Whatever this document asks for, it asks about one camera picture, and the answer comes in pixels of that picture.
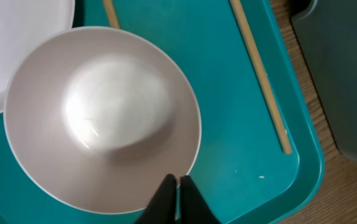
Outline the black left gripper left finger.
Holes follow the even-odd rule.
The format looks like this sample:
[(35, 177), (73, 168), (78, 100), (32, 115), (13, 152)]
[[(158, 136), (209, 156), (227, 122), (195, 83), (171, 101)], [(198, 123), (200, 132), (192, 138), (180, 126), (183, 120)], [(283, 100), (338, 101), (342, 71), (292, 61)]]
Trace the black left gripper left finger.
[(175, 224), (177, 179), (168, 174), (134, 224)]

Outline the small pink bowl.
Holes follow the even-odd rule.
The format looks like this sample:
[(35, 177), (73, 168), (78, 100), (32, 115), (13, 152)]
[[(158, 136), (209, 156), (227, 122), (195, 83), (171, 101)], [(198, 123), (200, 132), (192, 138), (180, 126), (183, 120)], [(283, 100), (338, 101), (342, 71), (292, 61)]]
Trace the small pink bowl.
[(11, 151), (45, 193), (79, 210), (144, 208), (167, 174), (190, 173), (201, 113), (183, 71), (121, 29), (78, 27), (43, 41), (7, 86)]

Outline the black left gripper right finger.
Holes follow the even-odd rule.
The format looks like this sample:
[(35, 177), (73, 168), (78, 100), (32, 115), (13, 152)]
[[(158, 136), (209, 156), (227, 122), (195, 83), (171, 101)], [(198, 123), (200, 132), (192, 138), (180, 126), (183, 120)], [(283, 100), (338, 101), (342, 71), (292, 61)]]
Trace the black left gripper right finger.
[(220, 224), (202, 197), (192, 178), (182, 176), (180, 211), (182, 224)]

